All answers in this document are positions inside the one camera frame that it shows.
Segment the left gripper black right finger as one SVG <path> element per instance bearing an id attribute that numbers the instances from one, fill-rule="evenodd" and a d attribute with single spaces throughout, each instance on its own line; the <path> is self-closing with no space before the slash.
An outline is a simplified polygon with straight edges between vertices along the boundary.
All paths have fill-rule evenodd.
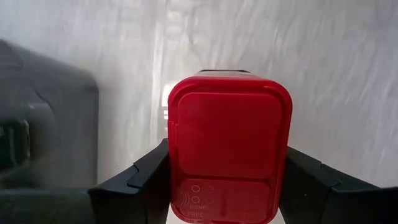
<path id="1" fill-rule="evenodd" d="M 286 224 L 380 224 L 379 189 L 289 147 L 279 208 Z"/>

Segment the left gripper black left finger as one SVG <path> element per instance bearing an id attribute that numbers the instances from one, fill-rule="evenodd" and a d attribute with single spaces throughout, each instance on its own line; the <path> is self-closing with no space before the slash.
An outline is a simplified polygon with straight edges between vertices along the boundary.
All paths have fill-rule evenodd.
<path id="1" fill-rule="evenodd" d="M 165 224 L 170 203 L 168 140 L 88 194 L 96 224 Z"/>

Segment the dark green pepper tin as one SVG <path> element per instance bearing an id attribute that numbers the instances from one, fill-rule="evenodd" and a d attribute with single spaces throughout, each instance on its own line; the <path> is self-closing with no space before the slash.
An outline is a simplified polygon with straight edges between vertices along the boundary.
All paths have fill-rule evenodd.
<path id="1" fill-rule="evenodd" d="M 0 40 L 0 189 L 95 185 L 98 114 L 92 74 Z"/>

